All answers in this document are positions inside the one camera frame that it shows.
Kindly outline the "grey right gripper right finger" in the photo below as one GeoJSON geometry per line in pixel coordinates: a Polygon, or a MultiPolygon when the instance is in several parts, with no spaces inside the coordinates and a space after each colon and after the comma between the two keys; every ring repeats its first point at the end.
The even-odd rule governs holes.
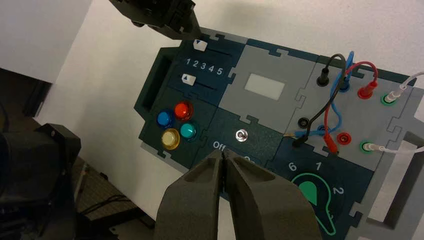
{"type": "Polygon", "coordinates": [[[312,205],[289,180],[225,151],[225,191],[238,240],[320,240],[312,205]]]}

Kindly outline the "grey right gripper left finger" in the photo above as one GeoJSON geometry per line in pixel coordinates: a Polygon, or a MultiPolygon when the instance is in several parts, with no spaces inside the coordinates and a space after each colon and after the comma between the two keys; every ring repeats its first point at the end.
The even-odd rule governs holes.
{"type": "Polygon", "coordinates": [[[168,186],[155,221],[155,240],[216,240],[223,155],[214,150],[168,186]]]}

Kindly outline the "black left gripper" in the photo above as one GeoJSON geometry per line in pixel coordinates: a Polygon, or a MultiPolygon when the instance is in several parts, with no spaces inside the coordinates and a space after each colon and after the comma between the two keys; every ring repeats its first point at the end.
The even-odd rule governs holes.
{"type": "Polygon", "coordinates": [[[196,4],[192,0],[110,0],[110,3],[137,27],[168,29],[172,39],[201,36],[194,11],[196,4]]]}

